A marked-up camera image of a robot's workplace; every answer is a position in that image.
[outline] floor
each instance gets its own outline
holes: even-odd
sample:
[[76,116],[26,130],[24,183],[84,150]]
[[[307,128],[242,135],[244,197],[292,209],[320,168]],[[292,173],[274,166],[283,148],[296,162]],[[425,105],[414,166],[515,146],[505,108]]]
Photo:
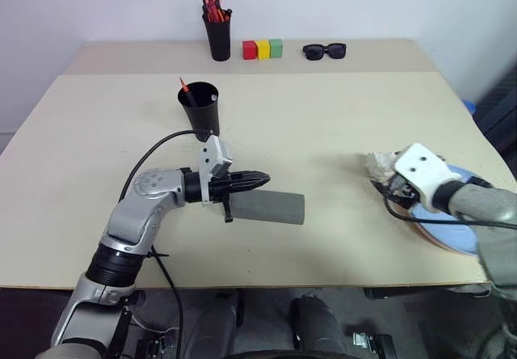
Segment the floor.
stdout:
[[[181,291],[185,336],[216,293]],[[473,358],[481,340],[499,323],[492,298],[472,299],[444,289],[376,301],[366,299],[361,289],[245,289],[246,311],[235,352],[292,348],[289,303],[303,294],[324,300],[347,336],[352,332],[392,335],[400,359]],[[60,291],[0,289],[2,357],[32,359],[45,350],[68,296],[69,292]],[[151,290],[136,316],[141,322],[165,328],[177,322],[175,311],[170,291]],[[134,354],[140,336],[140,328],[130,327],[126,353]],[[350,354],[376,358],[360,348],[353,348]]]

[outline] table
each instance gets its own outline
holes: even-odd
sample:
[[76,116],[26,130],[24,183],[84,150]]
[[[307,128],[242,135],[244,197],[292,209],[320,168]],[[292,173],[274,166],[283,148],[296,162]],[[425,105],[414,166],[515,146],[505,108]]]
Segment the table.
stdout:
[[[130,169],[165,135],[189,127],[178,76],[220,92],[232,171],[305,195],[305,224],[236,219],[222,206],[170,213],[156,247],[180,287],[449,285],[485,281],[477,259],[445,251],[390,217],[364,155],[418,141],[495,186],[515,181],[468,111],[409,40],[351,40],[347,58],[226,62],[202,41],[85,46],[0,156],[0,286],[73,288]],[[143,166],[195,167],[179,137]],[[148,260],[140,287],[167,287]]]

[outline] black cup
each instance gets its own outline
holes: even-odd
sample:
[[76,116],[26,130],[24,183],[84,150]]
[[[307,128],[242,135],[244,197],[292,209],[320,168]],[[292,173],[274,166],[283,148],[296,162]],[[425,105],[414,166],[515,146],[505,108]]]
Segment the black cup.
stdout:
[[209,82],[191,82],[187,85],[197,106],[192,107],[183,88],[178,92],[178,100],[187,113],[192,128],[207,131],[195,135],[199,141],[206,142],[210,137],[209,131],[212,131],[214,135],[219,135],[219,115],[217,113],[219,91]]
[[215,61],[225,61],[229,59],[229,23],[226,22],[209,22],[203,15],[204,26],[207,28],[208,42],[210,44],[210,53]]

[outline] sunglasses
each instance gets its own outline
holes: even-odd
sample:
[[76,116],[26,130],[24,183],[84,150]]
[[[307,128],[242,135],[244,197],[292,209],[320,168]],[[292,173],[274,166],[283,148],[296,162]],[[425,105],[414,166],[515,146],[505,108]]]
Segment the sunglasses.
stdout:
[[321,60],[326,53],[330,58],[344,58],[347,54],[347,45],[335,42],[323,46],[320,44],[309,44],[302,49],[307,60]]

